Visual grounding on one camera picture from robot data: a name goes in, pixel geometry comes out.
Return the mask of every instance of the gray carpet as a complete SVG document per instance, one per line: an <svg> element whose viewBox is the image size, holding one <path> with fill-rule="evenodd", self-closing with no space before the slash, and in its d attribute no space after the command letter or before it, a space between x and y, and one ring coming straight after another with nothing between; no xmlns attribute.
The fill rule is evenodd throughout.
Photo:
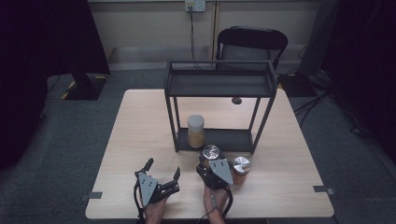
<svg viewBox="0 0 396 224"><path fill-rule="evenodd" d="M98 101L61 100L73 79L65 75L56 83L58 78L51 77L49 87L56 85L31 145L17 165L0 171L0 223L133 223L87 219L87 202L80 196L92 190L123 93L161 89L163 75L163 69L113 71ZM297 108L311 99L290 102ZM396 179L379 159L376 141L351 133L353 125L328 98L310 111L302 127L324 185L335 190L330 198L336 219L270 218L269 223L396 223Z"/></svg>

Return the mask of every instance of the small black object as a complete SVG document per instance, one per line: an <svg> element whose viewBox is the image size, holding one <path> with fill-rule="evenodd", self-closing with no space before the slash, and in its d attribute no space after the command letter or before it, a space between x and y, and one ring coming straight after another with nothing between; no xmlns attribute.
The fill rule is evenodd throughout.
<svg viewBox="0 0 396 224"><path fill-rule="evenodd" d="M294 76L279 76L278 80L288 97L313 97L315 93L309 76L297 72Z"/></svg>
<svg viewBox="0 0 396 224"><path fill-rule="evenodd" d="M89 76L82 74L84 78L75 78L63 96L65 100L98 100L103 87L106 84L105 76Z"/></svg>
<svg viewBox="0 0 396 224"><path fill-rule="evenodd" d="M240 97L234 97L232 100L233 104L240 105L242 104L242 99Z"/></svg>

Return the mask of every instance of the human hand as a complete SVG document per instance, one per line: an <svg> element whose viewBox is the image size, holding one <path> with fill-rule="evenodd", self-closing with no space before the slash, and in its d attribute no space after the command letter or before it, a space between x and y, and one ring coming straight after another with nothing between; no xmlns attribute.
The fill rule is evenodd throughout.
<svg viewBox="0 0 396 224"><path fill-rule="evenodd" d="M146 224L160 224L165 212L165 204L168 198L164 198L157 203L150 203L145 208Z"/></svg>
<svg viewBox="0 0 396 224"><path fill-rule="evenodd" d="M222 209L227 200L227 191L224 189L211 189L205 185L204 207L210 224L224 224Z"/></svg>

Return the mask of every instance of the can lid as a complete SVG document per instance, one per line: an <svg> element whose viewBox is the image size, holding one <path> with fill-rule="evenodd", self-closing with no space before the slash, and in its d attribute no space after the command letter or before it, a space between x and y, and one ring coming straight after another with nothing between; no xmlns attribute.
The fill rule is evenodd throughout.
<svg viewBox="0 0 396 224"><path fill-rule="evenodd" d="M245 157L237 157L233 160L233 168L240 175L245 175L250 171L250 162Z"/></svg>
<svg viewBox="0 0 396 224"><path fill-rule="evenodd" d="M202 153L204 154L205 158L207 158L208 160L215 160L220 155L220 149L215 145L207 145L204 147Z"/></svg>
<svg viewBox="0 0 396 224"><path fill-rule="evenodd" d="M187 123L189 124L189 129L194 132L200 132L204 128L204 117L202 115L190 115L187 118Z"/></svg>

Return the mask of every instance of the wooden table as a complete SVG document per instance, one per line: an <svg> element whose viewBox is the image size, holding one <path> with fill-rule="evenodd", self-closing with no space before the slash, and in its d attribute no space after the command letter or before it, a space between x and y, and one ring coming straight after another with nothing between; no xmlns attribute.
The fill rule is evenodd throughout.
<svg viewBox="0 0 396 224"><path fill-rule="evenodd" d="M228 98L178 98L181 123L190 114L201 114L206 128L247 128L255 99L234 105ZM323 183L282 90L278 90L254 155L224 152L228 160L244 156L251 171L243 186L232 186L233 206L227 218L330 217L332 204L326 192L313 186ZM167 201L164 218L200 218L204 183L195 171L199 152L175 152L163 90L132 90L124 94L92 192L88 218L137 218L134 172L149 158L148 174L164 184L179 166L180 192Z"/></svg>

